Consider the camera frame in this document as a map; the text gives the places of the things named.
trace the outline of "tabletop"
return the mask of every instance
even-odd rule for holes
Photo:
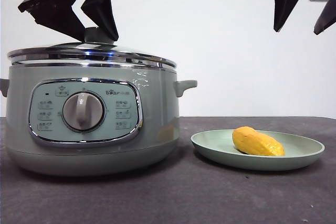
[[[3,131],[5,118],[1,118]],[[18,168],[1,141],[1,223],[336,223],[336,120],[185,117],[163,161],[99,177],[52,177]],[[201,156],[190,137],[249,125],[313,138],[326,147],[286,172],[232,168]]]

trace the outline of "sage green cooker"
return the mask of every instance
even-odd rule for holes
[[[179,138],[178,97],[197,86],[177,81],[172,61],[109,44],[8,57],[6,150],[22,168],[49,175],[103,175],[162,160]]]

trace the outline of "green plate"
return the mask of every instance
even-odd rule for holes
[[[248,155],[236,149],[232,140],[233,130],[199,132],[191,137],[197,151],[220,164],[251,170],[292,170],[308,166],[323,153],[320,142],[287,133],[258,131],[265,133],[285,148],[285,156]]]

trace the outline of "white wall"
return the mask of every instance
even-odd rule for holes
[[[73,41],[21,14],[21,1],[1,2],[2,78],[8,76],[8,51]],[[281,33],[272,29],[274,0],[112,3],[118,45],[171,59],[180,80],[198,80],[198,88],[180,98],[182,116],[336,118],[336,25],[319,36],[312,32],[325,3],[300,0]],[[84,14],[80,18],[91,25]],[[1,116],[5,103],[1,98]]]

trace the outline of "yellow food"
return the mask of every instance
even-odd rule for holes
[[[285,149],[273,137],[257,132],[251,127],[240,127],[233,131],[232,139],[235,146],[251,155],[284,156]]]

